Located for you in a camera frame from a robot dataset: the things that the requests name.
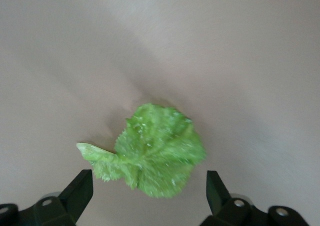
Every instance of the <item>leaf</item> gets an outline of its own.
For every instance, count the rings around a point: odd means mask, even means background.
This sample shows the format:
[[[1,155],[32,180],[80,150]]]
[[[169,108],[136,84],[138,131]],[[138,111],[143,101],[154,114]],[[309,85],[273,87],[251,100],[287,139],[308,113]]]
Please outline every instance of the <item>leaf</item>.
[[[97,178],[124,177],[132,189],[151,197],[181,192],[194,166],[206,157],[193,123],[173,107],[151,103],[137,108],[115,143],[116,154],[78,143]]]

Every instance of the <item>gray surface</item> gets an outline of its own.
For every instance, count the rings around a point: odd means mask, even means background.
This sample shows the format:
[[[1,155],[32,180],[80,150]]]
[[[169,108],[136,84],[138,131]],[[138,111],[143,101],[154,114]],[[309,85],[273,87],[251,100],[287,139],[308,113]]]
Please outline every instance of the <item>gray surface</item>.
[[[112,148],[137,105],[194,120],[207,160],[151,199],[94,181],[78,225],[198,225],[206,170],[320,222],[320,0],[0,0],[0,202],[25,208]]]

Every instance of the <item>leafy vegetable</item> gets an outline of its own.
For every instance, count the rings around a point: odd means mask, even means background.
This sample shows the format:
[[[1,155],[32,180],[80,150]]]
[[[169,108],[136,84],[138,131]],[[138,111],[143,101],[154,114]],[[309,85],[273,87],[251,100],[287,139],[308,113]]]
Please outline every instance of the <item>leafy vegetable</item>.
[[[97,178],[124,177],[131,189],[151,197],[172,197],[181,192],[195,165],[206,156],[193,123],[173,107],[143,104],[126,120],[117,138],[116,153],[78,143]]]

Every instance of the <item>black mechanical part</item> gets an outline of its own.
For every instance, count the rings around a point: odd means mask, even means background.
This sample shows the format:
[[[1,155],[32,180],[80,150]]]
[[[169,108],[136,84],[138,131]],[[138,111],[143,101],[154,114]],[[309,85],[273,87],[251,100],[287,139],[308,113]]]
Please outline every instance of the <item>black mechanical part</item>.
[[[0,226],[74,226],[93,195],[91,170],[82,170],[58,197],[46,197],[18,211],[16,204],[0,205]]]
[[[216,171],[207,172],[206,185],[212,215],[200,226],[309,226],[292,208],[272,206],[265,213],[242,198],[232,198]]]

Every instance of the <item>green leaf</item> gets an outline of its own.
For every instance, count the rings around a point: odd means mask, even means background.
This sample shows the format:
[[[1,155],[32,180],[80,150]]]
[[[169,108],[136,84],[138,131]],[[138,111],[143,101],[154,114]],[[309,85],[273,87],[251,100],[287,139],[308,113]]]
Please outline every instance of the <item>green leaf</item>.
[[[78,143],[97,178],[124,178],[132,189],[151,197],[181,192],[194,166],[206,157],[193,123],[173,107],[143,104],[126,120],[115,143],[116,154]]]

